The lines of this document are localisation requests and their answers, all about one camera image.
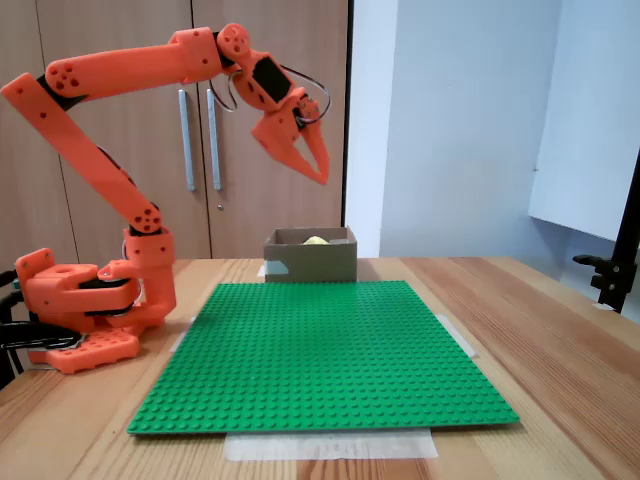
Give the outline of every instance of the black bracket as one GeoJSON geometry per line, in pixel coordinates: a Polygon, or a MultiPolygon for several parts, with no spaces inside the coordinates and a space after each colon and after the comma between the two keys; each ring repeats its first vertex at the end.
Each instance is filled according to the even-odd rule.
{"type": "Polygon", "coordinates": [[[638,266],[635,263],[614,262],[593,255],[577,255],[573,257],[573,261],[595,267],[596,275],[591,277],[591,286],[600,290],[598,303],[607,304],[620,313],[627,294],[631,292],[638,266]]]}
{"type": "Polygon", "coordinates": [[[640,212],[640,151],[611,259],[606,260],[593,255],[573,257],[574,262],[595,267],[596,275],[591,278],[591,286],[600,290],[598,303],[607,304],[618,313],[622,312],[625,298],[631,292],[638,270],[635,263],[640,245],[638,212],[640,212]]]}

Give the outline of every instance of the wooden cabinet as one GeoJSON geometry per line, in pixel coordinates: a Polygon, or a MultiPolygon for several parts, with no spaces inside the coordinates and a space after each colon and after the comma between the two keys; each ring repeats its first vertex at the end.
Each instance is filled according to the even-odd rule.
{"type": "MultiPolygon", "coordinates": [[[[23,72],[40,75],[44,69],[34,2],[3,0],[2,10],[0,86],[23,72]]],[[[0,231],[0,271],[45,245],[59,262],[78,261],[60,159],[2,96],[0,231]]]]}
{"type": "MultiPolygon", "coordinates": [[[[219,30],[228,23],[241,23],[254,50],[269,51],[281,64],[317,79],[329,88],[333,100],[322,125],[331,158],[326,186],[275,162],[251,137],[262,112],[241,101],[233,113],[217,110],[222,190],[210,189],[208,195],[214,258],[261,257],[264,241],[277,227],[340,225],[347,4],[342,0],[193,0],[195,26],[219,30]]],[[[295,77],[294,81],[325,101],[322,91],[295,77]]],[[[228,98],[225,78],[216,79],[214,86],[223,99],[228,98]]],[[[214,128],[207,118],[205,89],[200,86],[203,131],[214,128]]],[[[211,186],[208,132],[203,132],[203,140],[207,185],[211,186]]],[[[296,146],[305,152],[302,139],[296,146]]]]}
{"type": "MultiPolygon", "coordinates": [[[[333,104],[322,127],[331,156],[327,186],[272,160],[250,133],[261,112],[239,100],[236,112],[217,112],[222,190],[214,190],[204,82],[87,101],[70,110],[158,205],[179,258],[258,257],[276,227],[340,224],[348,2],[7,1],[12,15],[0,19],[1,84],[24,71],[40,76],[60,58],[161,45],[176,30],[210,26],[216,31],[238,22],[249,30],[254,49],[270,51],[330,89],[333,104]],[[179,89],[188,98],[195,191],[187,188],[179,89]]],[[[295,80],[325,101],[321,91],[295,80]]],[[[216,85],[225,97],[226,77],[216,85]]],[[[0,208],[5,231],[12,232],[3,235],[1,268],[43,246],[53,248],[61,261],[104,265],[119,258],[125,221],[70,165],[60,163],[4,99],[0,120],[0,208]]],[[[303,143],[300,139],[298,146],[311,158],[303,143]]]]}

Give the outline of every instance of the metal handle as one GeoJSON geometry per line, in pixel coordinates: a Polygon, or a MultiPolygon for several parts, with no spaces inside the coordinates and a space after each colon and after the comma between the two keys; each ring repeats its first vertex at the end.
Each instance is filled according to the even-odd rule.
{"type": "Polygon", "coordinates": [[[222,190],[220,178],[220,156],[218,154],[218,129],[216,126],[216,103],[213,91],[207,89],[207,109],[209,111],[209,141],[211,143],[211,166],[213,167],[213,189],[222,190]]]}
{"type": "Polygon", "coordinates": [[[195,191],[193,181],[193,158],[191,156],[191,136],[189,135],[189,115],[187,114],[187,92],[178,90],[180,100],[180,123],[182,124],[182,144],[184,145],[184,163],[187,170],[187,190],[195,191]]]}

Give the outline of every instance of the brown box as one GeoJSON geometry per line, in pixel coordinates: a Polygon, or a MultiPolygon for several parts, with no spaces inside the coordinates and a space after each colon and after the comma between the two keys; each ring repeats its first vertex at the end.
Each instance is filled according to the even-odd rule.
{"type": "Polygon", "coordinates": [[[349,227],[279,228],[264,246],[265,282],[355,282],[358,244],[349,227]],[[329,245],[303,245],[309,237],[329,245]]]}

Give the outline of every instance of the wood grain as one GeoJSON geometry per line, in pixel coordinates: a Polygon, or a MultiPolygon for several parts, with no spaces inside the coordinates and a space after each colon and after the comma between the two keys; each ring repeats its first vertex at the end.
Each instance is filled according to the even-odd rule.
{"type": "MultiPolygon", "coordinates": [[[[219,31],[227,23],[241,23],[251,46],[324,84],[331,92],[331,109],[322,132],[330,157],[326,186],[271,159],[251,130],[262,112],[239,100],[233,113],[217,108],[217,132],[222,190],[215,191],[211,168],[206,84],[200,85],[200,114],[204,132],[211,241],[214,258],[262,257],[266,238],[275,228],[340,225],[347,54],[347,9],[343,0],[193,0],[195,26],[219,31]]],[[[324,94],[304,81],[321,105],[324,94]]],[[[214,87],[228,98],[225,77],[214,87]]],[[[296,142],[302,148],[303,140],[296,142]]],[[[305,158],[313,158],[307,152],[305,158]]]]}
{"type": "Polygon", "coordinates": [[[627,327],[609,330],[610,312],[580,313],[584,297],[507,259],[359,260],[358,277],[406,280],[447,315],[520,425],[436,430],[439,457],[428,460],[228,462],[222,435],[127,435],[170,347],[215,286],[263,281],[261,265],[179,262],[178,305],[165,327],[142,337],[143,355],[74,376],[29,372],[1,391],[0,478],[637,478],[637,345],[615,333],[627,327]]]}
{"type": "MultiPolygon", "coordinates": [[[[0,87],[25,72],[37,78],[44,71],[35,2],[3,0],[1,7],[0,87]]],[[[0,271],[44,247],[59,263],[77,262],[60,159],[1,95],[0,164],[0,271]]]]}
{"type": "MultiPolygon", "coordinates": [[[[37,5],[47,63],[163,45],[176,30],[191,28],[188,0],[38,0],[37,5]]],[[[169,85],[84,102],[69,111],[158,205],[174,235],[178,258],[211,258],[197,109],[195,85],[169,85]],[[195,192],[186,184],[180,88],[189,100],[195,192]]],[[[63,170],[80,262],[104,265],[120,258],[126,222],[66,162],[63,170]]]]}
{"type": "Polygon", "coordinates": [[[405,263],[603,474],[640,473],[636,350],[486,260],[405,263]]]}

